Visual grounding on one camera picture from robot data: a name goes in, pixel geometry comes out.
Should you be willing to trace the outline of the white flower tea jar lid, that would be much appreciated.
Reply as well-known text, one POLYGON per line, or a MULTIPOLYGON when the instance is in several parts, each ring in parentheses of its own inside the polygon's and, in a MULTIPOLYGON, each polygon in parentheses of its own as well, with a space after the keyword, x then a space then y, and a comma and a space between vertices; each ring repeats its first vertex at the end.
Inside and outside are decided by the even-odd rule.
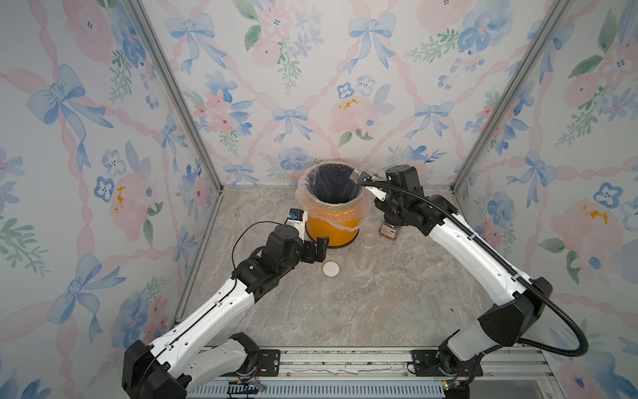
POLYGON ((326 277, 335 278, 340 273, 340 266, 335 261, 327 261, 322 266, 322 272, 326 277))

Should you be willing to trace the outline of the labelled flower tea jar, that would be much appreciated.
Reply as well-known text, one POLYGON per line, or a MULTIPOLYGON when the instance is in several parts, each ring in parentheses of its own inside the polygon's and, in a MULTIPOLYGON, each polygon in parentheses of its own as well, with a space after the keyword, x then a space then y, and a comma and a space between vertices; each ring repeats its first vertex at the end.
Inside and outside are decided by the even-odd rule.
POLYGON ((379 229, 379 234, 387 239, 396 240, 400 234, 401 227, 399 225, 391 224, 384 220, 382 221, 379 229))

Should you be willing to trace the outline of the white-lidded flower tea jar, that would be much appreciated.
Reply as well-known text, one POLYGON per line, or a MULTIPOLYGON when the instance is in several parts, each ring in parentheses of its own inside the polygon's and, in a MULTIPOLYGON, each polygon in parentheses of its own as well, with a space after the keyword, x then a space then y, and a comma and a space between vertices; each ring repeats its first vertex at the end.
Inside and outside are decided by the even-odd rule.
POLYGON ((355 166, 350 174, 350 180, 356 184, 360 184, 363 181, 369 181, 375 172, 369 168, 365 163, 361 163, 355 166))

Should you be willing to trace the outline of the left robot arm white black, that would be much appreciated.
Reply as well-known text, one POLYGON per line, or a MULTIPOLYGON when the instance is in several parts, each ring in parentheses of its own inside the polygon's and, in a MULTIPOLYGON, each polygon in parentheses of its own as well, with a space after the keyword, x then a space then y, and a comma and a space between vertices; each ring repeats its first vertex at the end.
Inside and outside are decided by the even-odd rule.
POLYGON ((305 240, 304 224, 279 224, 266 244, 234 266, 231 276, 204 305, 149 344, 126 349, 121 385, 130 398, 185 398, 227 374, 250 376, 259 346, 244 332, 210 350, 204 346, 230 321, 275 289, 300 263, 323 262, 330 239, 305 240))

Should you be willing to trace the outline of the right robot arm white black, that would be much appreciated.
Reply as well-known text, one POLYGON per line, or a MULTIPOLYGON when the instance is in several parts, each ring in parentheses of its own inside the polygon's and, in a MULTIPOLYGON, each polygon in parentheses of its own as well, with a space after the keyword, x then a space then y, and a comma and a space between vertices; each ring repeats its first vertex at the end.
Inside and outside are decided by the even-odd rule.
POLYGON ((452 375, 470 369, 488 352, 512 347, 535 324, 546 308, 533 290, 547 294, 546 279, 528 279, 509 263, 500 263, 487 243, 471 229, 445 197, 426 196, 413 166, 389 169, 383 181, 366 179, 362 185, 375 196, 375 206, 396 226, 410 226, 446 250, 480 283, 493 305, 468 327, 440 344, 437 365, 452 375))

